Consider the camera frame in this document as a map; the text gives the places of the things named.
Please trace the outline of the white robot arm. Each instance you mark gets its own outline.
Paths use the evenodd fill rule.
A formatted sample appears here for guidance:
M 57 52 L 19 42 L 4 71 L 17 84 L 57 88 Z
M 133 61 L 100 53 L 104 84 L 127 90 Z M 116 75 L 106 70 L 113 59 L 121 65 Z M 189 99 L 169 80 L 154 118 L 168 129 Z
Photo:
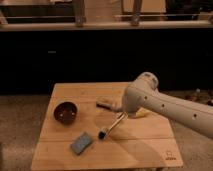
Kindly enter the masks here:
M 213 139 L 213 107 L 163 94 L 158 84 L 153 73 L 141 73 L 124 89 L 123 111 L 134 116 L 143 107 Z

